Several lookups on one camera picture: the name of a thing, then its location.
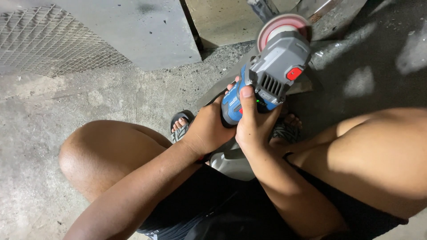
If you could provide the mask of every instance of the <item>grinder disc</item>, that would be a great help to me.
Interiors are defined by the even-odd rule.
[[[258,51],[261,52],[265,48],[269,35],[280,29],[295,29],[308,41],[311,40],[311,25],[305,18],[297,14],[282,14],[271,19],[261,29],[257,39]]]

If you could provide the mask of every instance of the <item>metal mesh grate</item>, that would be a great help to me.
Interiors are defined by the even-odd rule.
[[[57,76],[130,62],[56,5],[0,15],[0,63]]]

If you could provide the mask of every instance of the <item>red lock button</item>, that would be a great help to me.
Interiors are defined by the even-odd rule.
[[[294,67],[293,69],[291,69],[291,71],[289,71],[287,74],[286,74],[286,77],[289,79],[289,80],[291,80],[291,81],[293,81],[293,80],[295,80],[300,74],[302,73],[302,70],[301,69],[299,69],[298,67]]]

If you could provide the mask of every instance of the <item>angle grinder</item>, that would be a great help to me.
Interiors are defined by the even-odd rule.
[[[242,67],[241,79],[222,99],[222,124],[231,128],[243,116],[240,90],[255,90],[257,109],[266,113],[285,101],[286,92],[311,59],[311,26],[296,14],[278,15],[261,29],[257,38],[258,56]]]

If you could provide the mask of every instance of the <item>forearm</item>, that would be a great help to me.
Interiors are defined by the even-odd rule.
[[[331,233],[343,224],[336,208],[288,163],[268,150],[245,153],[282,218],[302,237]]]
[[[170,183],[197,158],[184,144],[172,145],[98,197],[64,239],[127,239],[167,196]]]

